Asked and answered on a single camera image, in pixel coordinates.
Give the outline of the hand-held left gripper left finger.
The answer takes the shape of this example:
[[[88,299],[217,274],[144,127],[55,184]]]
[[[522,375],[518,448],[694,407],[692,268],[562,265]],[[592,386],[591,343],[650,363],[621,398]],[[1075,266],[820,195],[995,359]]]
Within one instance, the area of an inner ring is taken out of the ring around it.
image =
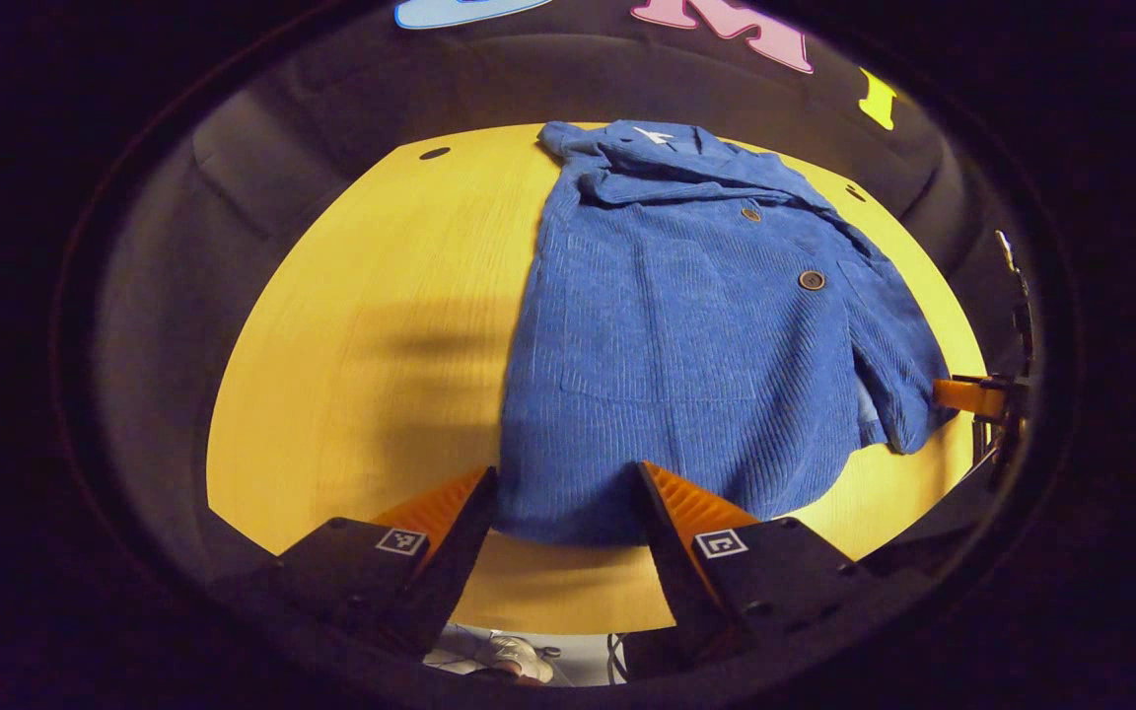
[[[499,471],[484,467],[371,521],[329,518],[224,577],[224,602],[266,628],[303,623],[389,655],[427,655],[459,605],[496,502]]]

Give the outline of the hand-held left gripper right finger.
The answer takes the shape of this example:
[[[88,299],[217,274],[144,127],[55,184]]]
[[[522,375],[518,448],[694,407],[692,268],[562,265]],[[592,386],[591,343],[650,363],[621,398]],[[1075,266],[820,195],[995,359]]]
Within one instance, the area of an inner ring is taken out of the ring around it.
[[[640,680],[794,680],[847,655],[927,592],[927,575],[852,560],[794,517],[762,521],[657,463],[635,467],[673,626],[635,635]]]

